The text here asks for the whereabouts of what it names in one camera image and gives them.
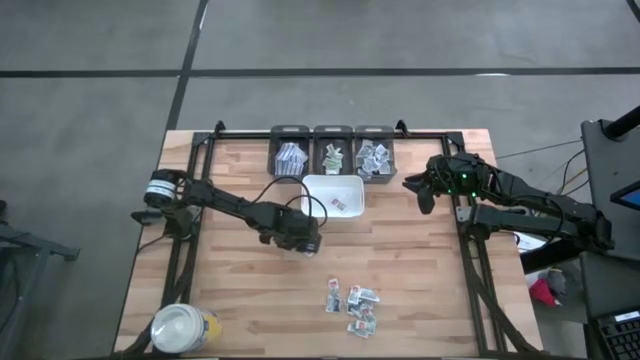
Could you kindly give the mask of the red cloth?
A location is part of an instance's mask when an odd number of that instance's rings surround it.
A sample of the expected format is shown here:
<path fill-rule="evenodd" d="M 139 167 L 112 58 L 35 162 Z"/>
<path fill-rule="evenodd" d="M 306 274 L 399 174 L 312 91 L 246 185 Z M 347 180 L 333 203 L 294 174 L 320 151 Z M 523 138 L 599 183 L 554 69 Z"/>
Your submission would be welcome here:
<path fill-rule="evenodd" d="M 549 307 L 557 307 L 560 302 L 555 298 L 551 292 L 551 288 L 546 279 L 537 279 L 530 287 L 529 294 L 531 297 Z"/>

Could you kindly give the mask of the yellow disinfectant wipes canister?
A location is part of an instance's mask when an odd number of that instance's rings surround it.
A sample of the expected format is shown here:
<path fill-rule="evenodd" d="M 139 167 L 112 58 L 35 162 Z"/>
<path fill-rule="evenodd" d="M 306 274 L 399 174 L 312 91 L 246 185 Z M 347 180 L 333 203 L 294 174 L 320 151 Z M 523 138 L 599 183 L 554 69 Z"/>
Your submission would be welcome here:
<path fill-rule="evenodd" d="M 194 352 L 213 344 L 222 334 L 219 317 L 188 304 L 171 304 L 159 310 L 151 323 L 151 342 L 164 353 Z"/>

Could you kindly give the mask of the black aluminium table frame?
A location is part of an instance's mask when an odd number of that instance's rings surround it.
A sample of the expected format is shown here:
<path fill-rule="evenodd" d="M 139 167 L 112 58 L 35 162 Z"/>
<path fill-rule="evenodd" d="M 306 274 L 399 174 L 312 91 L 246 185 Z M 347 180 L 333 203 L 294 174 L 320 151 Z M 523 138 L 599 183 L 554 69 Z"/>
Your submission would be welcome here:
<path fill-rule="evenodd" d="M 364 213 L 331 219 L 322 228 L 322 248 L 313 257 L 266 246 L 243 221 L 206 210 L 189 303 L 216 313 L 222 334 L 212 345 L 184 356 L 223 357 L 426 357 L 476 356 L 477 341 L 494 349 L 492 322 L 484 305 L 476 335 L 462 250 L 449 197 L 434 213 L 420 214 L 415 195 L 401 185 L 424 171 L 443 144 L 495 158 L 488 130 L 413 130 L 395 139 L 398 173 L 388 184 L 365 185 Z M 211 179 L 215 186 L 249 200 L 271 181 L 268 132 L 221 132 L 214 138 Z M 160 308 L 171 256 L 171 240 L 135 259 L 114 352 L 124 350 Z M 513 237 L 495 234 L 486 245 L 500 306 L 527 341 L 541 337 Z M 344 312 L 327 313 L 327 282 L 373 288 L 376 334 L 347 332 Z"/>

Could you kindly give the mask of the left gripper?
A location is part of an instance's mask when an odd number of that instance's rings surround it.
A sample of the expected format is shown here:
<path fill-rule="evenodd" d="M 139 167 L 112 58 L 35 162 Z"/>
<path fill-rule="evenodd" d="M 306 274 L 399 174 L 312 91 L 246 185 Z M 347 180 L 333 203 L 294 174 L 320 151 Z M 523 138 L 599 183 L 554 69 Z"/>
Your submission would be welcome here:
<path fill-rule="evenodd" d="M 322 236 L 316 218 L 298 209 L 276 209 L 259 230 L 259 241 L 313 256 L 319 251 Z"/>

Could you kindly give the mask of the black metal stand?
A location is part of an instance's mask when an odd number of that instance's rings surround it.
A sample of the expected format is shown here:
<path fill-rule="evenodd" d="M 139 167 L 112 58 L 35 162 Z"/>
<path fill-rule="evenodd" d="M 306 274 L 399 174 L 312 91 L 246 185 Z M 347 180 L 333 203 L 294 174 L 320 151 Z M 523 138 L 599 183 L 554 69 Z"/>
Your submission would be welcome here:
<path fill-rule="evenodd" d="M 0 200 L 0 285 L 4 270 L 13 271 L 14 300 L 6 317 L 0 321 L 0 360 L 9 360 L 18 341 L 18 334 L 25 322 L 27 310 L 38 287 L 48 259 L 53 255 L 67 262 L 76 261 L 80 249 L 46 240 L 30 232 L 17 230 L 3 218 L 7 203 Z M 25 252 L 33 255 L 33 266 L 28 275 L 21 276 L 16 255 Z"/>

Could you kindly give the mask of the white plastic bin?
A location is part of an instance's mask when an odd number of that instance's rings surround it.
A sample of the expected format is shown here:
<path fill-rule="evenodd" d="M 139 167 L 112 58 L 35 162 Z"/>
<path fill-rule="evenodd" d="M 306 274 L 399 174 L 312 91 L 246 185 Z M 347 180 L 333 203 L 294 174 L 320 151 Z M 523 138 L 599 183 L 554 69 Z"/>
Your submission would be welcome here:
<path fill-rule="evenodd" d="M 302 182 L 305 187 L 300 207 L 305 215 L 319 220 L 355 218 L 365 211 L 364 182 L 357 175 L 307 175 Z M 346 205 L 344 212 L 330 204 L 333 198 Z"/>

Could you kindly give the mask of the black desk beam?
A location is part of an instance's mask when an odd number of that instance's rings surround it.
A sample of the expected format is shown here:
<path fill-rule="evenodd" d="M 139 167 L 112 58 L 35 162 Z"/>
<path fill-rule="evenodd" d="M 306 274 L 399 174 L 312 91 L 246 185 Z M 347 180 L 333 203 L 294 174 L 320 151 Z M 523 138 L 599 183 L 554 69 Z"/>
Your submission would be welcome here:
<path fill-rule="evenodd" d="M 520 261 L 524 273 L 529 274 L 555 264 L 573 260 L 583 252 L 597 253 L 597 250 L 579 245 L 574 241 L 559 240 L 521 253 Z"/>

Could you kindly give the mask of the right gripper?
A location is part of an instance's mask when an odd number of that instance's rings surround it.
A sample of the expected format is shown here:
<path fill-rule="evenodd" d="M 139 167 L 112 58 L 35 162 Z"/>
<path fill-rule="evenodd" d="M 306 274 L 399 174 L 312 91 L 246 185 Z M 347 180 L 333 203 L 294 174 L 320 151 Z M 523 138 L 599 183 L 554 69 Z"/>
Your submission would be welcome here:
<path fill-rule="evenodd" d="M 433 211 L 436 197 L 470 194 L 467 174 L 458 169 L 461 165 L 459 158 L 437 155 L 429 159 L 424 172 L 404 179 L 402 185 L 411 192 L 418 193 L 418 206 L 422 214 Z"/>

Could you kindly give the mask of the dark grey storage bin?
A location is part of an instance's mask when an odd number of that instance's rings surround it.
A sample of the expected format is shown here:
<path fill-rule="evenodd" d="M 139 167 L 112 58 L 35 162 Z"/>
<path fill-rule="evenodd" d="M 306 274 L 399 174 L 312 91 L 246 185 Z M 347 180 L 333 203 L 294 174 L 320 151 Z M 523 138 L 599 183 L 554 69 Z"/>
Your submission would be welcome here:
<path fill-rule="evenodd" d="M 336 154 L 343 154 L 341 173 L 339 175 L 352 175 L 353 165 L 353 135 L 351 127 L 345 125 L 318 125 L 313 134 L 313 171 L 318 175 L 325 174 L 323 160 L 328 155 L 326 146 L 333 144 Z"/>
<path fill-rule="evenodd" d="M 379 145 L 382 144 L 389 151 L 388 161 L 392 167 L 391 175 L 378 175 L 376 171 L 371 174 L 370 178 L 363 178 L 365 183 L 371 184 L 386 184 L 389 183 L 390 180 L 394 177 L 397 172 L 395 165 L 395 154 L 394 154 L 394 129 L 389 126 L 373 126 L 373 125 L 362 125 L 358 126 L 355 129 L 354 140 L 355 140 L 355 150 L 354 150 L 354 169 L 357 174 L 357 168 L 363 166 L 364 160 L 357 159 L 357 153 L 362 149 L 362 141 L 364 139 L 371 140 L 373 142 L 373 148 L 371 149 L 372 155 L 371 158 L 374 157 L 374 150 Z"/>
<path fill-rule="evenodd" d="M 305 151 L 306 154 L 308 155 L 308 160 L 305 163 L 305 168 L 302 174 L 299 176 L 291 176 L 291 177 L 297 178 L 298 180 L 301 180 L 304 176 L 306 176 L 309 173 L 310 140 L 311 140 L 311 131 L 307 126 L 304 126 L 304 125 L 273 126 L 270 131 L 270 139 L 269 139 L 269 153 L 267 158 L 268 173 L 274 178 L 283 177 L 283 176 L 274 175 L 275 163 L 277 161 L 275 157 L 284 143 L 295 143 L 298 148 Z"/>

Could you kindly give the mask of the black keyboard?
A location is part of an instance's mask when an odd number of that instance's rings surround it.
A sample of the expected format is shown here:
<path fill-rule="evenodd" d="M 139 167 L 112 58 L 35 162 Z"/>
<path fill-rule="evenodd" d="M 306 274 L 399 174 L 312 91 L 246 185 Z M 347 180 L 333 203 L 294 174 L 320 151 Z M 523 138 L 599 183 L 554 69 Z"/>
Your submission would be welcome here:
<path fill-rule="evenodd" d="M 595 329 L 607 360 L 640 360 L 640 309 L 601 315 Z"/>

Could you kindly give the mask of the blue tablet screen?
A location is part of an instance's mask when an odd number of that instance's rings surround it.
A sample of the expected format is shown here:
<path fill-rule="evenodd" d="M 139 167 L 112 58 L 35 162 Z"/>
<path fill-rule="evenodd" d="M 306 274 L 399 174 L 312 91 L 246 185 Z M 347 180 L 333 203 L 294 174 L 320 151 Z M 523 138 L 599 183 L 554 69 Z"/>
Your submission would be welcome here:
<path fill-rule="evenodd" d="M 610 201 L 640 211 L 640 180 L 612 193 L 610 195 Z"/>

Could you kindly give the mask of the white packet with text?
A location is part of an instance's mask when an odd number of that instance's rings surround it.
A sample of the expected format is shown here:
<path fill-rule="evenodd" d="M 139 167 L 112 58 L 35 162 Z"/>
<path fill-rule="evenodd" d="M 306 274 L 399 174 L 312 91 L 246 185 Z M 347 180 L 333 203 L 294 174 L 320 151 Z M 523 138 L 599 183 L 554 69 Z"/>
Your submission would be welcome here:
<path fill-rule="evenodd" d="M 359 337 L 368 338 L 369 336 L 373 336 L 375 334 L 376 327 L 377 324 L 375 322 L 356 320 L 354 322 L 350 322 L 347 325 L 347 331 Z"/>

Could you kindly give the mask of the black pole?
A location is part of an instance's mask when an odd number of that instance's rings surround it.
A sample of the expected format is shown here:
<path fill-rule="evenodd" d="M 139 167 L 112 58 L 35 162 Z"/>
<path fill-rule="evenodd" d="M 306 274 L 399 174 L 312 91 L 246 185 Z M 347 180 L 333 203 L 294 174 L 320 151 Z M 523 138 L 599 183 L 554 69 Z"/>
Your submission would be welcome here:
<path fill-rule="evenodd" d="M 603 134 L 613 141 L 622 141 L 631 130 L 638 126 L 640 126 L 640 105 L 615 121 L 601 121 Z"/>

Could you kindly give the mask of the black side desk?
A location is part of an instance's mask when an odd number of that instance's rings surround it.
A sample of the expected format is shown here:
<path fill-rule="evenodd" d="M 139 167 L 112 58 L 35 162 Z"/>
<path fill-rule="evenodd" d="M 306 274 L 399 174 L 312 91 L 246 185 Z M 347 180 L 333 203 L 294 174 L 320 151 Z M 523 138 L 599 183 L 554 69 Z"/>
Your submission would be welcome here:
<path fill-rule="evenodd" d="M 585 121 L 581 134 L 592 203 L 612 224 L 615 248 L 608 255 L 640 261 L 640 210 L 610 199 L 616 191 L 640 181 L 640 128 L 614 141 L 604 134 L 600 122 Z"/>

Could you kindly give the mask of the dark low desk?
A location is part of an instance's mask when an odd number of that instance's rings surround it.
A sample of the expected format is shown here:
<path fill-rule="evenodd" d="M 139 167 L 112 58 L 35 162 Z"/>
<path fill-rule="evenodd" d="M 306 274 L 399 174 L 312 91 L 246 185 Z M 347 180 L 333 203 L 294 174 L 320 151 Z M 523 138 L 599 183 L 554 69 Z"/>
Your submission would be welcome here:
<path fill-rule="evenodd" d="M 590 252 L 579 260 L 589 319 L 640 310 L 640 261 Z"/>

